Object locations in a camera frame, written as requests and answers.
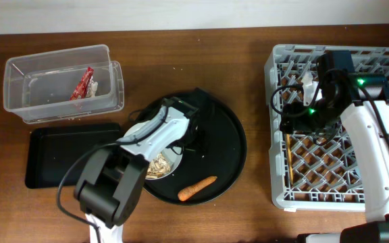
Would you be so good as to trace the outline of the orange carrot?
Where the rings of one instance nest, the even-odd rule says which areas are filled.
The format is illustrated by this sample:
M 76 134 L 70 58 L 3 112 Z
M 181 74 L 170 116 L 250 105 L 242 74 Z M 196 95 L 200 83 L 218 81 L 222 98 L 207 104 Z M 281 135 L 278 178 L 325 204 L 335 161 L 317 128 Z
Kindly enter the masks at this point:
M 217 179 L 217 176 L 209 176 L 208 178 L 205 178 L 196 184 L 193 184 L 191 186 L 187 186 L 183 188 L 178 193 L 178 199 L 179 201 L 186 201 L 192 196 L 194 196 L 196 193 L 200 192 L 202 189 L 208 187 L 210 184 L 214 183 Z

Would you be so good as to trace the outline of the red snack wrapper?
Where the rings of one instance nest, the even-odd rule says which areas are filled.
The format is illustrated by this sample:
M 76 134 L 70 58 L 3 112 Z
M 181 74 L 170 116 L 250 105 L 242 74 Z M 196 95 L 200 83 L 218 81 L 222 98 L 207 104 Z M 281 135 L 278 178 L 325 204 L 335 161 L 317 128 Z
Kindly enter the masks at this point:
M 91 67 L 87 68 L 80 82 L 78 83 L 77 87 L 75 88 L 75 90 L 73 91 L 70 97 L 71 101 L 83 99 L 86 96 L 89 83 L 93 77 L 93 72 L 94 72 L 93 68 Z

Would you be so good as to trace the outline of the white tissue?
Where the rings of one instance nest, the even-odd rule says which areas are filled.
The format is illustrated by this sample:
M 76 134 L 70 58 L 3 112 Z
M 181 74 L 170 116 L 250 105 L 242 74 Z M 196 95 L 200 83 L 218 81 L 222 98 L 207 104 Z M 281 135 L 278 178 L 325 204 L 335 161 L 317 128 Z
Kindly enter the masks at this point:
M 98 88 L 98 83 L 91 80 L 86 88 L 86 98 L 95 97 Z

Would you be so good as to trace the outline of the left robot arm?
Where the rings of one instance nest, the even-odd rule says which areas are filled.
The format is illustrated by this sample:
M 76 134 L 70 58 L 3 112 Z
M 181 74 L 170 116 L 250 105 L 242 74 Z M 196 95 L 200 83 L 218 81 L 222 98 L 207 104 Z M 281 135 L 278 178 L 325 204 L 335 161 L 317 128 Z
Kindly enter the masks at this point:
M 95 146 L 75 161 L 76 165 L 85 164 L 74 198 L 86 217 L 65 209 L 58 194 L 59 210 L 87 224 L 91 242 L 120 238 L 123 224 L 140 199 L 149 164 L 165 149 L 193 143 L 210 107 L 210 95 L 200 88 L 182 98 L 163 98 L 155 116 L 139 129 L 115 142 Z

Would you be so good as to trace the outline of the wooden chopstick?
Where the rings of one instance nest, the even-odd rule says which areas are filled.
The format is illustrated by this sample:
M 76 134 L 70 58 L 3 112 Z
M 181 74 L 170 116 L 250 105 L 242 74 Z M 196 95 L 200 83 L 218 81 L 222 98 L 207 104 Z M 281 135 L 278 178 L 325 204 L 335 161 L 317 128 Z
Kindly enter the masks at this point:
M 292 170 L 292 151 L 291 151 L 291 145 L 290 145 L 290 135 L 286 134 L 285 136 L 285 142 L 286 142 L 286 158 L 288 163 L 288 173 L 289 173 L 289 184 L 290 186 L 293 185 L 294 182 L 294 176 L 293 176 L 293 170 Z

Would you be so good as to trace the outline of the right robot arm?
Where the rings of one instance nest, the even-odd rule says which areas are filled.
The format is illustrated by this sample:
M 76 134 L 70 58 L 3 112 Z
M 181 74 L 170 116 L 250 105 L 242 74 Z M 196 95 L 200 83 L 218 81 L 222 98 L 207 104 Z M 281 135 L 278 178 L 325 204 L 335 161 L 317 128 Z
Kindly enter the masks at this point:
M 303 101 L 283 106 L 280 131 L 329 134 L 342 125 L 361 174 L 366 222 L 336 234 L 301 234 L 297 242 L 389 242 L 389 83 L 383 74 L 359 74 L 350 51 L 316 59 L 318 81 L 292 88 Z

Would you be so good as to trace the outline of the grey plate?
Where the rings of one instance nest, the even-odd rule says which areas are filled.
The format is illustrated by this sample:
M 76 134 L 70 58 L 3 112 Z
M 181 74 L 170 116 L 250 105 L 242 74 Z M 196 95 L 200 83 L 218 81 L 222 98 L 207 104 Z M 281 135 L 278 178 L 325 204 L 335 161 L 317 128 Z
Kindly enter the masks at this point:
M 173 175 L 176 168 L 179 166 L 180 162 L 182 161 L 182 148 L 174 146 L 172 148 L 165 148 L 160 153 L 163 154 L 163 156 L 169 161 L 171 165 L 171 171 L 164 175 L 161 178 L 158 179 L 146 179 L 146 180 L 160 180 L 168 175 Z

